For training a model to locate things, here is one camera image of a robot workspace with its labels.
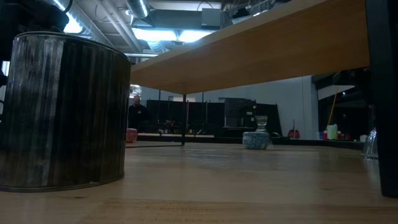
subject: person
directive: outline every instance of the person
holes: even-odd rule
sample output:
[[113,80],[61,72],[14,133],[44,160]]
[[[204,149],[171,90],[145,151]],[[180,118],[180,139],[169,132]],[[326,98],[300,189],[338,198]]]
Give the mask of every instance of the person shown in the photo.
[[143,121],[149,120],[148,109],[140,104],[141,100],[139,96],[134,96],[132,99],[133,105],[129,107],[129,128],[137,129],[139,132],[144,131],[144,127],[141,125]]

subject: clear glass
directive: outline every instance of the clear glass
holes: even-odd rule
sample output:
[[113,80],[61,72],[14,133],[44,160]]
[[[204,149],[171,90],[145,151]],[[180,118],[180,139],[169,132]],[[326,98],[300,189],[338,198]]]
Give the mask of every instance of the clear glass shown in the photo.
[[364,144],[362,150],[362,156],[366,159],[377,159],[379,157],[377,151],[377,131],[374,128],[368,137],[366,138],[366,142]]
[[256,132],[268,133],[266,129],[268,116],[256,116],[257,129]]

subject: fluorescent light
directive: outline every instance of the fluorescent light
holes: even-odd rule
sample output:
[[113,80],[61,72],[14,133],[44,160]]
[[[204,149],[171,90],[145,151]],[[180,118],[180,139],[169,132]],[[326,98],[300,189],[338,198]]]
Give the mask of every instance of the fluorescent light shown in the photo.
[[[65,10],[65,7],[59,1],[54,0],[54,2],[61,10]],[[69,34],[80,33],[83,30],[83,28],[79,25],[76,19],[70,15],[69,12],[67,12],[67,16],[69,17],[69,23],[65,26],[63,31]]]
[[184,30],[180,35],[179,40],[184,42],[194,42],[212,33],[214,33],[214,31]]
[[267,12],[268,10],[264,10],[264,11],[262,11],[262,12],[257,12],[256,14],[254,14],[253,16],[258,16],[258,15],[260,15],[261,13],[263,13],[263,12]]
[[1,71],[5,76],[8,76],[9,69],[10,69],[10,62],[3,61],[1,64]]
[[177,40],[175,32],[172,30],[146,30],[132,28],[137,39],[146,41],[159,41],[159,40]]

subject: white wall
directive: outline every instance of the white wall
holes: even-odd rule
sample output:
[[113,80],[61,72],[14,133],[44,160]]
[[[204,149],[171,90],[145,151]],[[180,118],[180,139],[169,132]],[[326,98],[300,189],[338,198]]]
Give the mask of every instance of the white wall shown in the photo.
[[[181,95],[162,91],[160,99],[168,100],[169,96]],[[201,93],[187,96],[201,102]],[[142,87],[141,97],[142,104],[146,105],[146,100],[158,100],[159,91]],[[318,136],[318,92],[311,83],[311,76],[205,92],[204,101],[218,102],[218,98],[246,98],[258,103],[278,104],[284,136],[293,128],[293,119],[301,139]]]

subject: wooden tabletop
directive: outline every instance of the wooden tabletop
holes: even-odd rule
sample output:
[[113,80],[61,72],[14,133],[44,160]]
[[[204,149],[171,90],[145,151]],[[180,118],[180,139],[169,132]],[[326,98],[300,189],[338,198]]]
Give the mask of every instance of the wooden tabletop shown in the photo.
[[294,0],[132,66],[131,83],[189,94],[367,66],[365,0]]
[[126,149],[123,180],[0,192],[0,223],[398,223],[398,200],[381,196],[377,161],[360,153],[195,143]]

